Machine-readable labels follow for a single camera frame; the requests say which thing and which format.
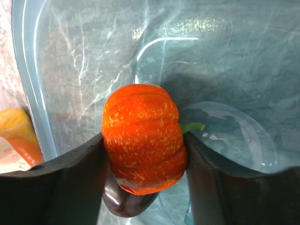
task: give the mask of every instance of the countertop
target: countertop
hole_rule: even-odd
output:
[[[28,110],[26,95],[15,61],[11,31],[12,0],[0,0],[0,110],[22,107]]]

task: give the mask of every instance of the dark purple eggplant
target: dark purple eggplant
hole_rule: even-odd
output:
[[[117,183],[111,169],[108,169],[103,200],[109,211],[118,217],[135,217],[154,202],[159,192],[149,195],[133,195]]]

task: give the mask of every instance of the orange pumpkin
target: orange pumpkin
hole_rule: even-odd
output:
[[[107,100],[102,117],[104,146],[118,184],[135,195],[177,183],[187,166],[179,113],[156,85],[131,84]]]

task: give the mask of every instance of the clear plastic container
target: clear plastic container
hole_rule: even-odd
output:
[[[300,165],[299,19],[300,3],[284,0],[14,1],[17,63],[45,160],[101,132],[114,90],[154,83],[181,121],[207,123],[195,134],[231,160],[265,173]],[[160,201],[173,193],[165,199],[185,205],[184,225],[187,183],[173,188],[138,217],[103,206],[100,220],[174,224],[177,211]]]

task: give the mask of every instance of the marble surface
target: marble surface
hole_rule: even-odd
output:
[[[28,110],[15,61],[11,31],[11,1],[0,0],[0,110],[15,107]]]
[[[181,112],[197,102],[239,110],[270,136],[276,170],[300,165],[299,20],[298,1],[47,1],[37,27],[37,69],[57,151],[101,131],[114,90],[148,82],[164,87]],[[241,128],[230,128],[240,141]],[[234,142],[220,130],[210,127],[210,137]],[[164,210],[166,195],[180,210]],[[99,224],[184,225],[187,206],[183,180],[135,218],[114,217],[103,206]]]

